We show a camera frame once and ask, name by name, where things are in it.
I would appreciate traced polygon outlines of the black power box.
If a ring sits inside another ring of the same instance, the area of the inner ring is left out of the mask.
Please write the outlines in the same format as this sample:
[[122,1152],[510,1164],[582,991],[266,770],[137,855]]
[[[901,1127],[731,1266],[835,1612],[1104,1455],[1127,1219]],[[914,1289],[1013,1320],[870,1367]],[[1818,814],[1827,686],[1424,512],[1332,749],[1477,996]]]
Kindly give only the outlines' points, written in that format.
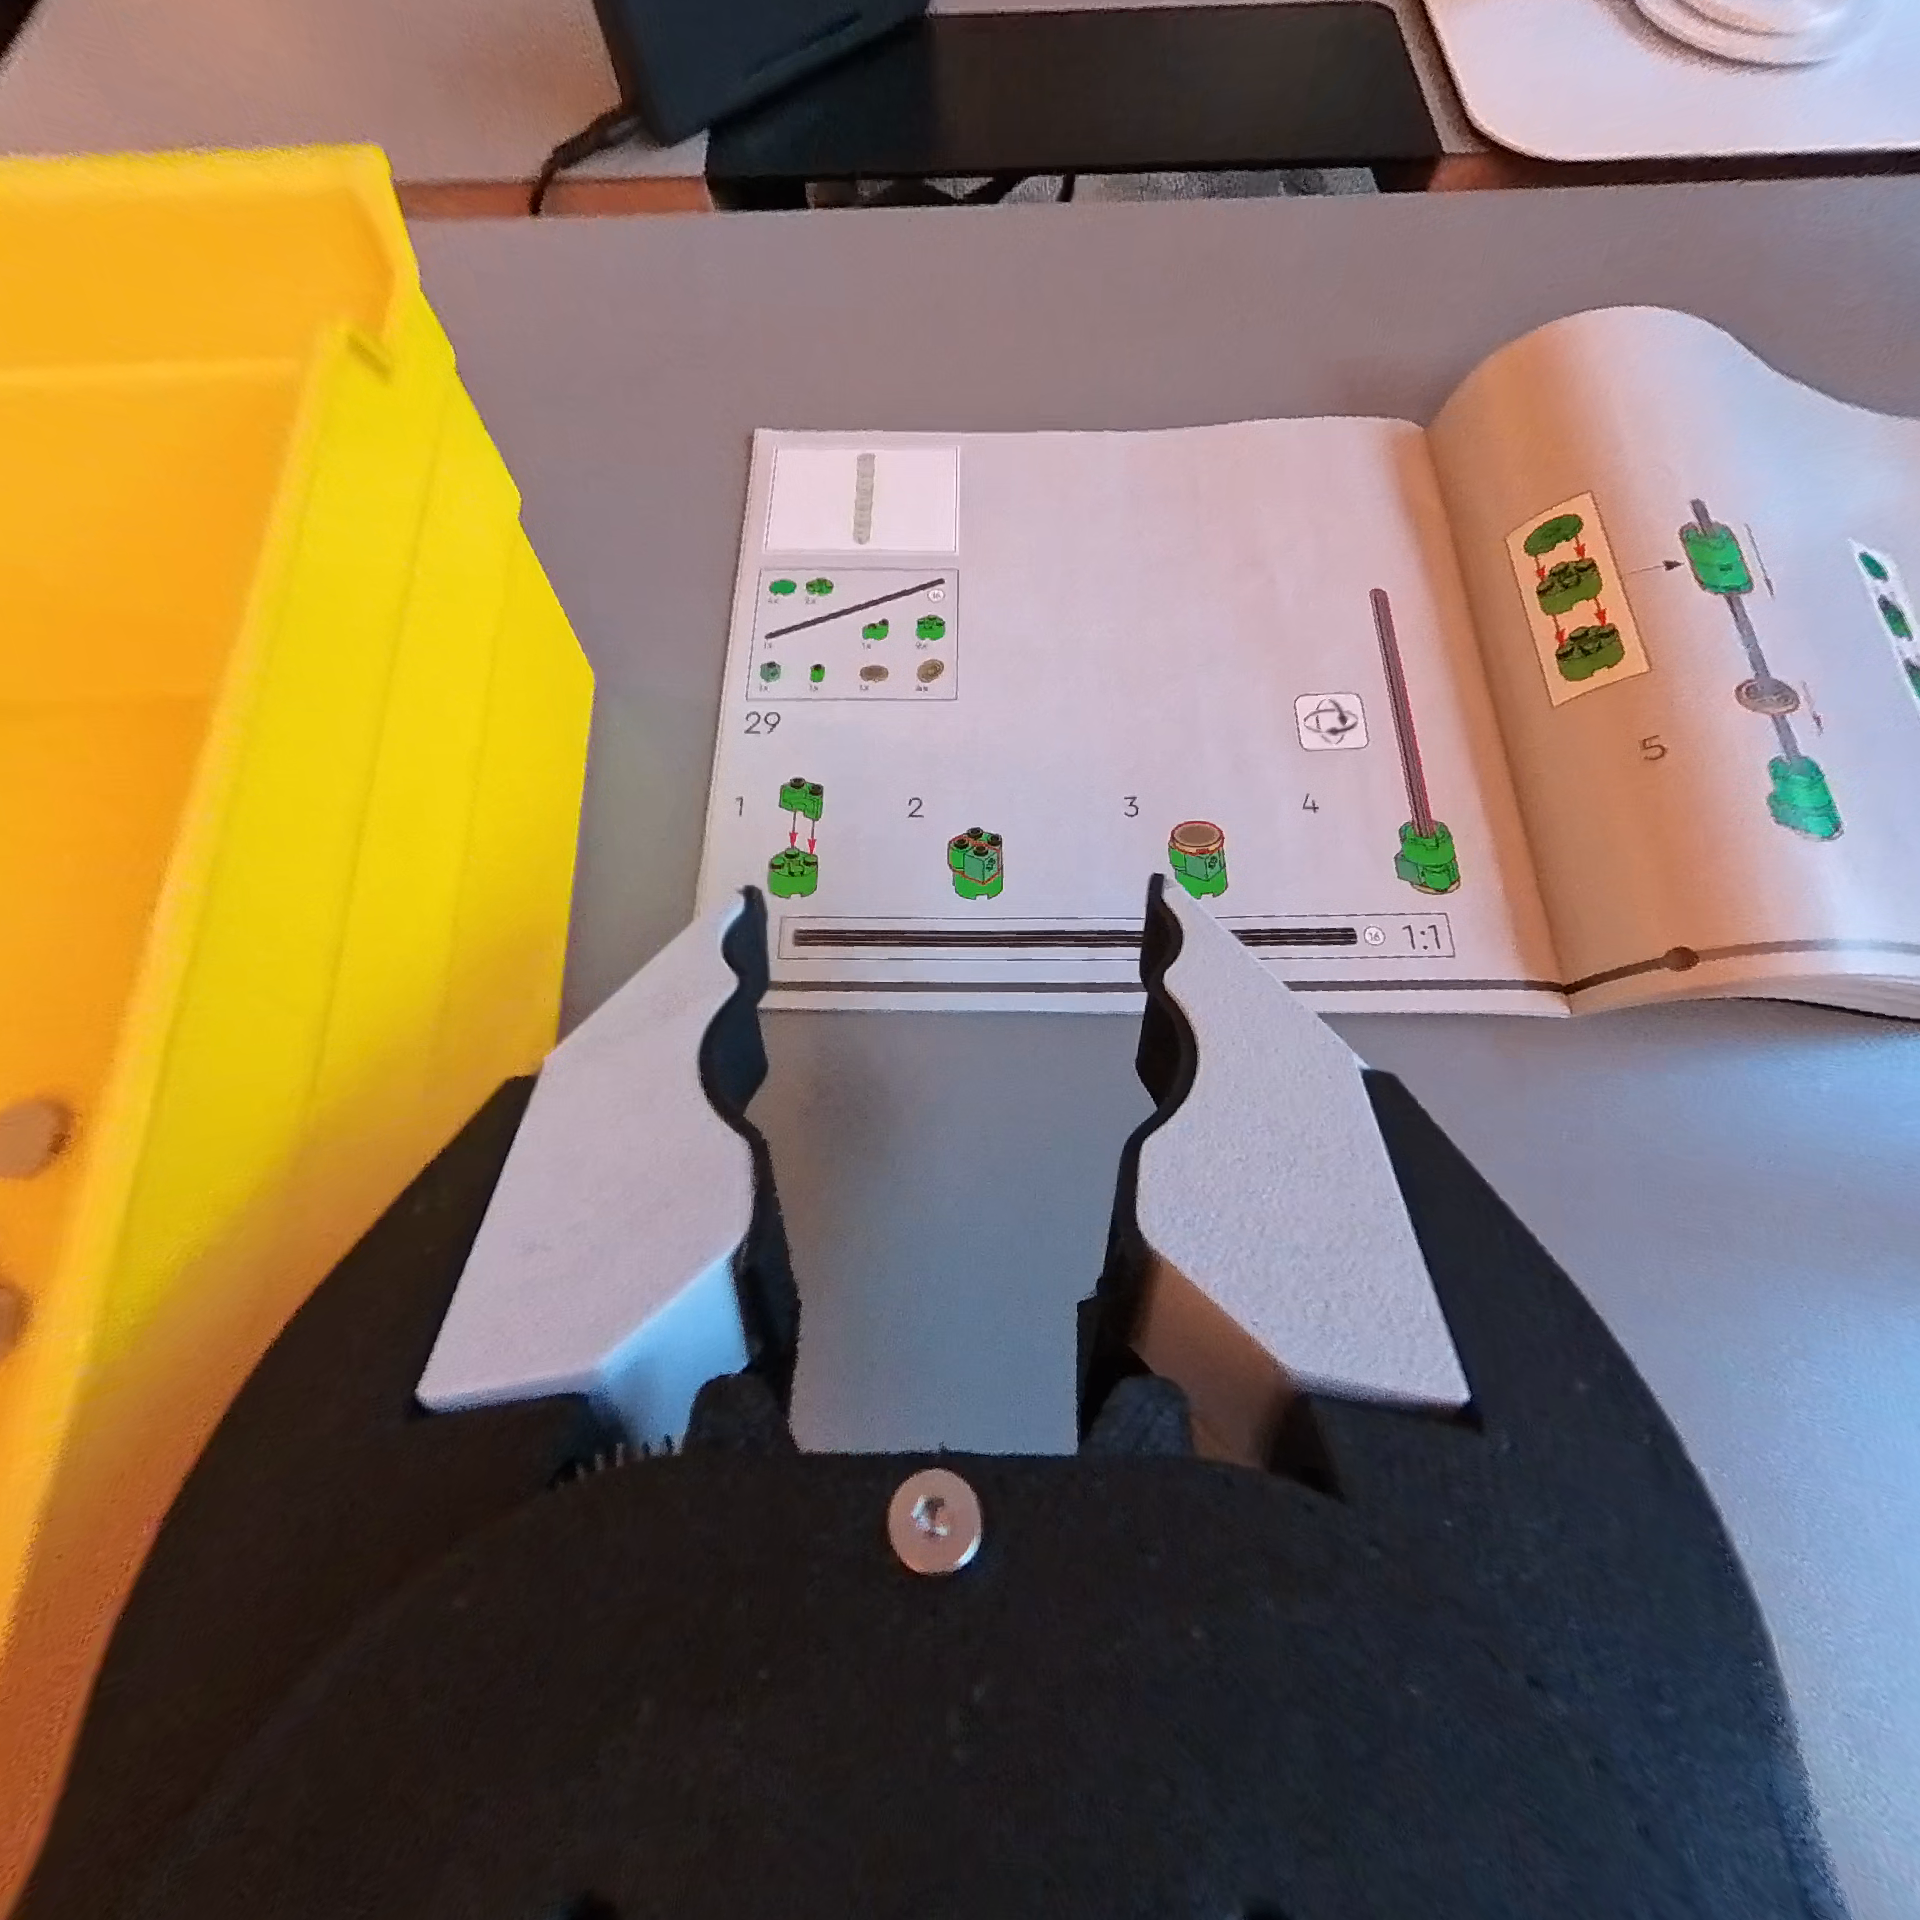
[[921,20],[929,3],[594,3],[620,106],[687,141]]

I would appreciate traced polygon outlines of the building instruction booklet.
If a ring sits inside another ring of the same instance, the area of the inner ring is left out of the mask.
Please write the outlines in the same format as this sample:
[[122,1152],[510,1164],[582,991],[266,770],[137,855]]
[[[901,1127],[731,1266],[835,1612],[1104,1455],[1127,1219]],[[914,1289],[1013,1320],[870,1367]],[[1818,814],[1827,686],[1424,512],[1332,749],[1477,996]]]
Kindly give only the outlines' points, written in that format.
[[1429,424],[757,430],[770,1007],[1116,1013],[1154,874],[1325,1017],[1917,1020],[1917,422],[1611,308]]

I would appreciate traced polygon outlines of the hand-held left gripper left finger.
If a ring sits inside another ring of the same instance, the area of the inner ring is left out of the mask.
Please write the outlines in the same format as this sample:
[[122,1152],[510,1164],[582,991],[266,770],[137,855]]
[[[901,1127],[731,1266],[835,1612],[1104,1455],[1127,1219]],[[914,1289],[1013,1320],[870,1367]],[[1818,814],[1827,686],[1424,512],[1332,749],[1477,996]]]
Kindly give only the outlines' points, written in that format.
[[792,1413],[796,1282],[768,1140],[768,906],[722,898],[543,1066],[420,1379],[427,1412],[582,1394],[680,1447],[712,1379]]

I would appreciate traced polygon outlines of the white desk stand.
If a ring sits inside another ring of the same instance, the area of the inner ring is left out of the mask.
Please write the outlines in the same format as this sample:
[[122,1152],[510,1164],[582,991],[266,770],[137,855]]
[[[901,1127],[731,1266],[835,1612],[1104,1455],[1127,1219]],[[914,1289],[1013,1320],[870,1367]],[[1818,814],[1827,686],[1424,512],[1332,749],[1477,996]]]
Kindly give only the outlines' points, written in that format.
[[1692,48],[1637,3],[1429,3],[1477,135],[1531,160],[1888,156],[1917,151],[1917,3],[1868,3],[1837,59]]

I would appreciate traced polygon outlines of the grey desk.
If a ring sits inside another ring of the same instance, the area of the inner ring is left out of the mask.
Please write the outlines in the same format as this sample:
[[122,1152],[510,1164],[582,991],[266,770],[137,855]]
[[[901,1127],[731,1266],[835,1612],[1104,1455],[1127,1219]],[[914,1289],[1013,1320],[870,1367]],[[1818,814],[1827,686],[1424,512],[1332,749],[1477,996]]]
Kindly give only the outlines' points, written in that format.
[[[692,914],[760,424],[1431,419],[1480,355],[1672,304],[1917,413],[1917,180],[411,220],[599,675],[564,1022]],[[1917,1034],[1799,1007],[1344,1020],[1586,1289],[1763,1600],[1832,1830],[1917,1798]],[[1102,1017],[770,1017],[755,1119],[812,1447],[1051,1447],[1143,1109]]]

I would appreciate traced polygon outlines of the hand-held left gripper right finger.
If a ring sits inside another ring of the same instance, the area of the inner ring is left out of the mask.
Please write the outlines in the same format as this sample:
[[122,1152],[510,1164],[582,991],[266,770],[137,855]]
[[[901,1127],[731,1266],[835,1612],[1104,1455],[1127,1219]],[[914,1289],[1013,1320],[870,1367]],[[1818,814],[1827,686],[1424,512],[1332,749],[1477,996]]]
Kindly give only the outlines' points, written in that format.
[[1150,881],[1083,1453],[1311,1455],[1307,1397],[1457,1419],[1471,1381],[1357,1050],[1210,909]]

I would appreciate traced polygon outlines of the adjoining grey table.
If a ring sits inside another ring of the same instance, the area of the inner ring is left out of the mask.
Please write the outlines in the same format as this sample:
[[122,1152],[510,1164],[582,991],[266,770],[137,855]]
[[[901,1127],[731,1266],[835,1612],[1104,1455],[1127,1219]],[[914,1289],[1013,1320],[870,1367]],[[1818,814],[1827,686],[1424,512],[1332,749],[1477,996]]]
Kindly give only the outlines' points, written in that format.
[[[1388,3],[1445,141],[1392,191],[1917,178],[1917,153],[1566,168],[1491,146],[1424,3]],[[5,156],[377,144],[421,220],[527,211],[543,156],[619,85],[590,3],[32,3],[5,48]],[[620,146],[548,211],[712,211],[707,137]]]

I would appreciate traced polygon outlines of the yellow plastic bin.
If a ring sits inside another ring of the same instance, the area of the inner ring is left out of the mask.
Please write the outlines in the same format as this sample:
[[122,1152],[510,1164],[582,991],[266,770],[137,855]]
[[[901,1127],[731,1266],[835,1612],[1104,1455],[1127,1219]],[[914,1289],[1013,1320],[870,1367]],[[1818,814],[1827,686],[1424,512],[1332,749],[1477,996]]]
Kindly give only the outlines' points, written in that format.
[[386,156],[5,162],[5,1746],[240,1376],[554,1034],[590,668]]

